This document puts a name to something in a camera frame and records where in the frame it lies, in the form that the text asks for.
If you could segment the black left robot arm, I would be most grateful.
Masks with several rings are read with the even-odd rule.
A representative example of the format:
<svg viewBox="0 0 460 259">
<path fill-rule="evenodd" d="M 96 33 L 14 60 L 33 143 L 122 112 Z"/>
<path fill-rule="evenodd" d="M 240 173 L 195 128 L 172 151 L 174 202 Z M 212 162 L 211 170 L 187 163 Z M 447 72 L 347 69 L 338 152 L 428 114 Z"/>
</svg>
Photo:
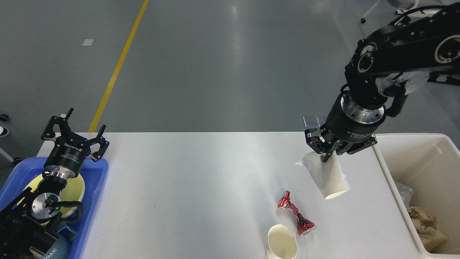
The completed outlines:
<svg viewBox="0 0 460 259">
<path fill-rule="evenodd" d="M 73 112 L 52 116 L 42 140 L 49 156 L 19 162 L 1 189 L 2 259 L 79 259 L 86 244 L 108 162 L 106 126 L 87 139 L 73 132 Z"/>
</svg>

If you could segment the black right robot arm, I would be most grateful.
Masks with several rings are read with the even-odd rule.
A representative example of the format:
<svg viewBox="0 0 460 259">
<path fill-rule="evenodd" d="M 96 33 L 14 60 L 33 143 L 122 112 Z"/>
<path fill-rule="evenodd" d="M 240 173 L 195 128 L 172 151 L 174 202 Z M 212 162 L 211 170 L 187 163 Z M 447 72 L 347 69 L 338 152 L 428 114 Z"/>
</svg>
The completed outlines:
<svg viewBox="0 0 460 259">
<path fill-rule="evenodd" d="M 306 127 L 306 143 L 324 163 L 375 145 L 375 131 L 431 74 L 459 78 L 459 2 L 408 10 L 358 41 L 346 84 L 324 123 Z"/>
</svg>

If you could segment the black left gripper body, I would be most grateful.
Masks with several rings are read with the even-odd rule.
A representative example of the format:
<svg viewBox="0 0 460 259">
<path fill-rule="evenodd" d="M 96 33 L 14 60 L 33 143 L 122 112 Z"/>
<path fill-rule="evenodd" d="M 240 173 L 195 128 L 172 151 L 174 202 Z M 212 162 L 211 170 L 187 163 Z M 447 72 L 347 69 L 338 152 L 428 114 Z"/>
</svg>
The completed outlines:
<svg viewBox="0 0 460 259">
<path fill-rule="evenodd" d="M 90 146 L 97 142 L 85 137 L 64 140 L 62 137 L 43 140 L 54 142 L 54 147 L 44 164 L 44 173 L 62 179 L 76 178 L 86 157 L 91 156 Z"/>
</svg>

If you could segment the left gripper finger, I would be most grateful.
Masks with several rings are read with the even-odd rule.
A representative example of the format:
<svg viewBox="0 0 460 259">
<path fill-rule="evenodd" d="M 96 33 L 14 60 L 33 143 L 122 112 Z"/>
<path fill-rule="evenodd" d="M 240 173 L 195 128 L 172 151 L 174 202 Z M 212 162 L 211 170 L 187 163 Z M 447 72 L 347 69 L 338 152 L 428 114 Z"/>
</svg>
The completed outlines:
<svg viewBox="0 0 460 259">
<path fill-rule="evenodd" d="M 85 156 L 90 157 L 91 160 L 94 162 L 97 162 L 103 158 L 106 150 L 108 149 L 110 145 L 110 143 L 103 136 L 105 132 L 105 128 L 106 128 L 106 125 L 102 125 L 96 137 L 89 139 L 89 140 L 85 140 Z M 99 145 L 99 149 L 97 151 L 92 152 L 91 146 L 95 144 Z"/>
<path fill-rule="evenodd" d="M 70 108 L 64 117 L 52 116 L 45 126 L 45 129 L 41 135 L 41 140 L 52 141 L 55 144 L 74 143 L 74 133 L 71 131 L 71 128 L 68 124 L 68 119 L 70 118 L 73 110 L 73 108 Z M 56 137 L 56 131 L 54 131 L 55 126 L 58 126 L 59 128 L 59 137 Z"/>
</svg>

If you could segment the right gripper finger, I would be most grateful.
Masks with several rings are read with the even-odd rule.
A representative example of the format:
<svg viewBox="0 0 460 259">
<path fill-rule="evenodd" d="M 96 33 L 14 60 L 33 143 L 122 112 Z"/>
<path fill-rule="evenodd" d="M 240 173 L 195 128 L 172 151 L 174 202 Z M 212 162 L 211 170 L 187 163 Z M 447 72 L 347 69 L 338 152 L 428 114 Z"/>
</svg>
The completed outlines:
<svg viewBox="0 0 460 259">
<path fill-rule="evenodd" d="M 377 139 L 376 139 L 375 134 L 371 134 L 371 136 L 368 139 L 360 143 L 351 143 L 347 141 L 341 141 L 336 150 L 336 153 L 338 155 L 342 155 L 345 153 L 351 155 L 351 154 L 357 153 L 358 151 L 367 149 L 368 147 L 373 146 L 376 143 L 377 143 Z"/>
<path fill-rule="evenodd" d="M 336 136 L 329 130 L 316 128 L 308 128 L 304 133 L 307 145 L 320 154 L 322 162 L 327 162 L 336 151 Z"/>
</svg>

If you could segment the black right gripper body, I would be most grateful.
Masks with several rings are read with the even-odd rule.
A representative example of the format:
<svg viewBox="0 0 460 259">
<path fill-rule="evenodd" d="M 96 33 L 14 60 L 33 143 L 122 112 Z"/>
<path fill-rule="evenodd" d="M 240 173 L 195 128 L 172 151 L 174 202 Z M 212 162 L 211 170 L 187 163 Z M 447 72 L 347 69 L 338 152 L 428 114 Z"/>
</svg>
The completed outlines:
<svg viewBox="0 0 460 259">
<path fill-rule="evenodd" d="M 386 119 L 386 108 L 366 109 L 353 100 L 350 92 L 340 93 L 321 126 L 321 136 L 330 142 L 336 137 L 349 143 L 366 141 Z"/>
</svg>

